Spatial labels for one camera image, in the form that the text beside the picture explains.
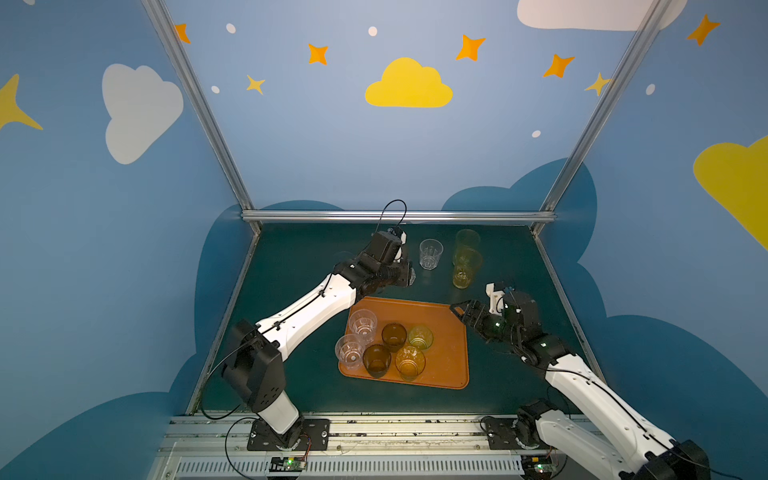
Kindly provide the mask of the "yellow ribbed glass front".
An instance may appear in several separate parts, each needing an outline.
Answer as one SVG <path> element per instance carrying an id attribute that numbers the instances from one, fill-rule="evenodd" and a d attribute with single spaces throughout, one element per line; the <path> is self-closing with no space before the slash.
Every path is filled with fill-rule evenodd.
<path id="1" fill-rule="evenodd" d="M 458 289 L 467 289 L 483 263 L 482 255 L 472 248 L 461 248 L 453 257 L 452 283 Z"/>

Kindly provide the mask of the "aluminium frame right post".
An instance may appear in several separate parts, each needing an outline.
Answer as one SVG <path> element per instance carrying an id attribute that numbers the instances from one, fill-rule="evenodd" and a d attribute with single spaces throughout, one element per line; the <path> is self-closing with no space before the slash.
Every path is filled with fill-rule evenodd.
<path id="1" fill-rule="evenodd" d="M 587 154 L 606 125 L 612 111 L 631 82 L 645 55 L 662 30 L 663 19 L 672 5 L 672 0 L 655 0 L 650 3 L 647 13 L 640 22 L 638 29 L 613 73 L 607 90 L 600 96 L 574 149 L 567 157 L 539 209 L 539 213 L 546 217 L 547 221 L 537 220 L 532 224 L 531 232 L 535 238 L 540 236 L 548 222 L 554 221 L 555 210 L 558 204 L 585 161 Z"/>

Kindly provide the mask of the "green clear cup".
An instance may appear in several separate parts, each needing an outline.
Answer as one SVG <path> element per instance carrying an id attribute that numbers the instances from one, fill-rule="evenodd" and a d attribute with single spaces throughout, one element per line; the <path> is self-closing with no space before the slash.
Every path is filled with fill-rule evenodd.
<path id="1" fill-rule="evenodd" d="M 434 342 L 434 334 L 425 325 L 416 325 L 408 331 L 408 343 L 421 351 L 428 350 Z"/>

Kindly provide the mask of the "aluminium mounting rail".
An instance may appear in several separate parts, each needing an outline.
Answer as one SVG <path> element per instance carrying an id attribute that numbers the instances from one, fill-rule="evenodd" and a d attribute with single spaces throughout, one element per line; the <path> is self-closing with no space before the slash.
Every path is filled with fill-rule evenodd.
<path id="1" fill-rule="evenodd" d="M 255 421 L 249 415 L 224 420 L 175 417 L 150 468 L 151 479 L 522 479 L 522 456 L 550 457 L 554 479 L 590 472 L 558 450 L 490 450 L 482 415 L 332 415 L 326 451 L 248 451 Z M 568 417 L 597 428 L 583 415 Z M 304 457 L 296 474 L 270 473 L 272 457 Z"/>

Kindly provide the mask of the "yellow-green glass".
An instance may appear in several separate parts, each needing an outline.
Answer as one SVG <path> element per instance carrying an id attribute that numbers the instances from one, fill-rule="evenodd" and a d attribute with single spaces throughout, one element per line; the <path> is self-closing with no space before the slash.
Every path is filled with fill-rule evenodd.
<path id="1" fill-rule="evenodd" d="M 455 249 L 461 251 L 463 249 L 476 250 L 481 243 L 480 234 L 469 228 L 461 229 L 455 236 Z"/>

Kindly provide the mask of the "aluminium frame left post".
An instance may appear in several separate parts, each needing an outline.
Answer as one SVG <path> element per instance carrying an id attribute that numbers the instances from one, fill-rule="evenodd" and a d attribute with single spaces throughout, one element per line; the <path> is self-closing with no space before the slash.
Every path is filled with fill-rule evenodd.
<path id="1" fill-rule="evenodd" d="M 238 170 L 231 151 L 226 144 L 221 129 L 216 122 L 209 102 L 194 72 L 189 57 L 172 22 L 172 17 L 164 1 L 143 0 L 142 5 L 156 31 L 171 64 L 179 77 L 209 144 L 221 166 L 221 169 L 238 201 L 241 219 L 246 222 L 256 236 L 261 234 L 258 220 L 246 220 L 244 213 L 253 209 L 253 202 L 245 182 Z"/>

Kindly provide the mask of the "aluminium frame post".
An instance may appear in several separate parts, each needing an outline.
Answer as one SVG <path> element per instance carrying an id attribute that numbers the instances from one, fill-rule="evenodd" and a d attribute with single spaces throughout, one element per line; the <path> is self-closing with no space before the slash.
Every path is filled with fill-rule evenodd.
<path id="1" fill-rule="evenodd" d="M 640 22 L 638 29 L 613 73 L 607 90 L 600 96 L 574 149 L 567 157 L 539 209 L 539 213 L 546 217 L 547 221 L 537 220 L 532 224 L 531 232 L 535 238 L 540 236 L 548 222 L 554 221 L 555 210 L 558 204 L 585 161 L 587 154 L 606 125 L 612 111 L 631 82 L 645 55 L 662 30 L 663 19 L 672 5 L 672 0 L 655 0 L 650 3 L 647 13 Z"/>
<path id="2" fill-rule="evenodd" d="M 164 1 L 143 0 L 142 5 L 156 31 L 171 64 L 179 77 L 209 144 L 221 166 L 221 169 L 238 201 L 241 219 L 246 222 L 256 236 L 261 234 L 258 220 L 246 220 L 244 213 L 253 209 L 253 202 L 245 182 L 238 170 L 231 151 L 226 144 L 221 129 L 216 122 L 209 102 L 194 72 L 189 57 L 172 22 L 172 17 Z"/>

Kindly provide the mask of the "orange plastic tray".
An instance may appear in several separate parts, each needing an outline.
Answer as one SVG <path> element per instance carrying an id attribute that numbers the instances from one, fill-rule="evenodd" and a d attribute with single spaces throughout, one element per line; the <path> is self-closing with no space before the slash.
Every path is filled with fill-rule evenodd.
<path id="1" fill-rule="evenodd" d="M 376 330 L 368 336 L 373 343 L 381 341 L 382 330 L 390 323 L 407 330 L 423 326 L 432 332 L 433 343 L 424 351 L 425 368 L 411 384 L 451 390 L 469 384 L 467 330 L 447 305 L 368 297 L 350 312 L 359 310 L 368 310 L 377 318 Z"/>

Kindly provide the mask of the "dark amber textured cup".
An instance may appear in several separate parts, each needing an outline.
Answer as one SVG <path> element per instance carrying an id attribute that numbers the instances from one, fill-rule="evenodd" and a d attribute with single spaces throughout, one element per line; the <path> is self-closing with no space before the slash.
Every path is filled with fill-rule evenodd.
<path id="1" fill-rule="evenodd" d="M 401 349 L 405 345 L 407 338 L 407 329 L 402 324 L 396 322 L 386 324 L 381 332 L 382 342 L 390 352 L 397 352 Z"/>
<path id="2" fill-rule="evenodd" d="M 382 344 L 371 344 L 363 353 L 363 365 L 368 374 L 375 379 L 387 374 L 391 360 L 390 350 Z"/>

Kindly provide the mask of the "tall amber clear cup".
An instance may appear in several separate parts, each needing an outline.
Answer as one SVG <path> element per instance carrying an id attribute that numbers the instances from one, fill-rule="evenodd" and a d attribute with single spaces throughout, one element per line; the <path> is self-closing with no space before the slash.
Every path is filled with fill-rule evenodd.
<path id="1" fill-rule="evenodd" d="M 396 353 L 395 365 L 403 380 L 413 381 L 425 370 L 426 357 L 420 349 L 404 346 Z"/>

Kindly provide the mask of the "aluminium frame back bar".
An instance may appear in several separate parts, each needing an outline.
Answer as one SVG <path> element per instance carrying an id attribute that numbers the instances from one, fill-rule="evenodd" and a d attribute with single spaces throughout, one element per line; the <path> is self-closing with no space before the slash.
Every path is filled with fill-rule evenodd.
<path id="1" fill-rule="evenodd" d="M 241 217 L 251 222 L 280 223 L 375 223 L 402 221 L 404 223 L 444 224 L 529 224 L 552 223 L 553 212 L 488 212 L 488 211 L 354 211 L 354 210 L 243 210 Z"/>

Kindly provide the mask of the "left controller board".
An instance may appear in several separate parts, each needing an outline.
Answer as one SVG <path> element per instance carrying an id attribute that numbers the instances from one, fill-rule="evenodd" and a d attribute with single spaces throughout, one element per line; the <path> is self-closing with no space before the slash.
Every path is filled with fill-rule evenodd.
<path id="1" fill-rule="evenodd" d="M 307 467 L 304 457 L 272 457 L 269 465 L 270 473 L 300 474 Z"/>

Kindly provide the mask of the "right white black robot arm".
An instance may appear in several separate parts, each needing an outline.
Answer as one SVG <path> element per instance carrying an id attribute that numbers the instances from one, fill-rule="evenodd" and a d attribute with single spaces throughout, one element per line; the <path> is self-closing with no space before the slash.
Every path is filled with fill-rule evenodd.
<path id="1" fill-rule="evenodd" d="M 575 424 L 541 399 L 519 408 L 509 429 L 517 446 L 551 448 L 598 479 L 708 479 L 706 452 L 679 442 L 613 392 L 559 336 L 546 332 L 532 297 L 488 286 L 489 300 L 450 305 L 454 316 L 488 343 L 507 346 L 597 428 Z"/>

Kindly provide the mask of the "controller board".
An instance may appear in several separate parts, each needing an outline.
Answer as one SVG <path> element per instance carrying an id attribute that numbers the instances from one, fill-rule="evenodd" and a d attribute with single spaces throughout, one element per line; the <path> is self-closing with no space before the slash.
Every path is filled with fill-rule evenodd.
<path id="1" fill-rule="evenodd" d="M 300 474 L 307 467 L 304 457 L 272 457 L 269 465 L 270 473 Z"/>
<path id="2" fill-rule="evenodd" d="M 524 480 L 550 480 L 557 472 L 553 460 L 545 456 L 522 456 L 521 467 Z"/>

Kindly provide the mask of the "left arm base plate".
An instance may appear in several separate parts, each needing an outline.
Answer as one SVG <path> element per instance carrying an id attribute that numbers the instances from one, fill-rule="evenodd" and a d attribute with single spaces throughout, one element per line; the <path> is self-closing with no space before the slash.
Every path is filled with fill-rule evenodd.
<path id="1" fill-rule="evenodd" d="M 326 451 L 330 421 L 300 417 L 285 433 L 275 432 L 269 424 L 257 418 L 251 427 L 248 451 Z"/>

